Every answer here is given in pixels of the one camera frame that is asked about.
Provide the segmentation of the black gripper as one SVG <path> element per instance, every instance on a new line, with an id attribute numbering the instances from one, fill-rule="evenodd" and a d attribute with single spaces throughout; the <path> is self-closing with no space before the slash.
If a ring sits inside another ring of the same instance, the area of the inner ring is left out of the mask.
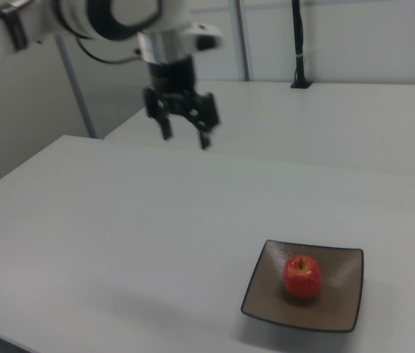
<path id="1" fill-rule="evenodd" d="M 168 113 L 161 102 L 167 101 L 170 105 L 190 108 L 187 120 L 199 133 L 201 149 L 207 149 L 210 134 L 220 124 L 220 118 L 215 96 L 211 92 L 196 94 L 193 57 L 173 63 L 149 63 L 148 66 L 152 85 L 143 90 L 146 114 L 158 123 L 163 139 L 172 137 Z"/>

